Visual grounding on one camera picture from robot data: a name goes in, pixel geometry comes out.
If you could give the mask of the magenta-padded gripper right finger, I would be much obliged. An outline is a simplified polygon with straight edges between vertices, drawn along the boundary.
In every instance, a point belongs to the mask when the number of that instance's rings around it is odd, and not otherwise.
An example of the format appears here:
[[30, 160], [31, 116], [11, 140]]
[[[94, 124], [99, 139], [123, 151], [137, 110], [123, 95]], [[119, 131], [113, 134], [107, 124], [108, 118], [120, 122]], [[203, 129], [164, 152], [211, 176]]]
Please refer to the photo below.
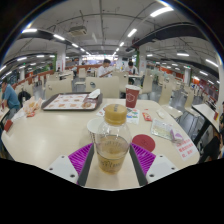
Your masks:
[[132, 143], [129, 151], [140, 186], [157, 181], [178, 170], [163, 154], [155, 155]]

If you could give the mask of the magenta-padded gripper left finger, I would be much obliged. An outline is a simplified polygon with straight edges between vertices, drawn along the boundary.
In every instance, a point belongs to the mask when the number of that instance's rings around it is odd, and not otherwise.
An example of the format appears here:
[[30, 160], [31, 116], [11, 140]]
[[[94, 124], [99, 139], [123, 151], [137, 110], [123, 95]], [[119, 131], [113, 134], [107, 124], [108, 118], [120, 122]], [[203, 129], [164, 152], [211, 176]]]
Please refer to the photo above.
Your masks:
[[69, 156], [60, 155], [47, 171], [74, 184], [84, 186], [94, 155], [94, 144], [90, 143]]

